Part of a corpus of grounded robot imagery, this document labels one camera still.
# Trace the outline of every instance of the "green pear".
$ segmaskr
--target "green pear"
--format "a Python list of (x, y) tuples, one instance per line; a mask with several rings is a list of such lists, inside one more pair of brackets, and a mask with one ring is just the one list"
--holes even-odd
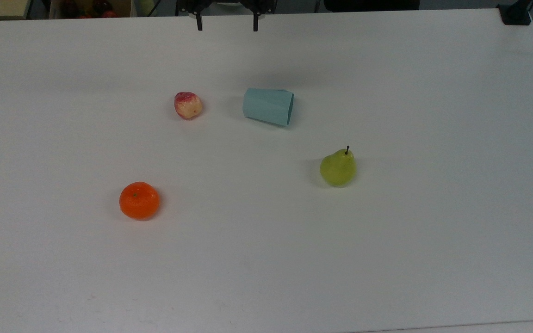
[(343, 186), (353, 177), (357, 172), (357, 163), (353, 157), (353, 152), (347, 149), (341, 149), (334, 154), (330, 154), (322, 159), (320, 163), (320, 174), (326, 183), (332, 186)]

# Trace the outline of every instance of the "red and white fruit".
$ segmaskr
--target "red and white fruit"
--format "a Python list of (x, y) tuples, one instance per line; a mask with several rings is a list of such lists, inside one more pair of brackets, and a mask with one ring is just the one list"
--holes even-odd
[(174, 97), (174, 108), (178, 116), (190, 119), (198, 116), (203, 111), (203, 103), (196, 93), (179, 92)]

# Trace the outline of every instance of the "floor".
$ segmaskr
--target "floor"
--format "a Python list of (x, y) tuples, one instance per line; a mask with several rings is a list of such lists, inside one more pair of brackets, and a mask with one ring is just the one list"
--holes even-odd
[[(138, 16), (147, 16), (154, 4), (159, 0), (135, 0)], [(309, 13), (328, 12), (324, 5), (318, 6), (320, 0), (279, 0), (277, 13)], [(495, 8), (497, 4), (512, 4), (514, 0), (421, 0), (421, 10), (430, 9), (464, 9), (464, 8)], [(174, 16), (176, 0), (160, 0), (154, 16)], [(238, 6), (220, 6), (213, 4), (203, 11), (203, 15), (237, 15), (250, 13)], [(45, 19), (48, 13), (40, 0), (34, 0), (30, 10), (32, 19)]]

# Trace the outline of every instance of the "white table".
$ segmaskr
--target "white table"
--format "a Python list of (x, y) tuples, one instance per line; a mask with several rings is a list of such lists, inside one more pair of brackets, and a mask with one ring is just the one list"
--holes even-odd
[(533, 322), (401, 329), (385, 333), (533, 333)]
[[(496, 9), (0, 22), (0, 333), (533, 320), (533, 25)], [(46, 34), (33, 34), (46, 31)], [(296, 94), (291, 124), (243, 117)], [(194, 91), (205, 114), (172, 108)], [(351, 145), (358, 176), (328, 188)], [(157, 187), (153, 220), (118, 209)]]

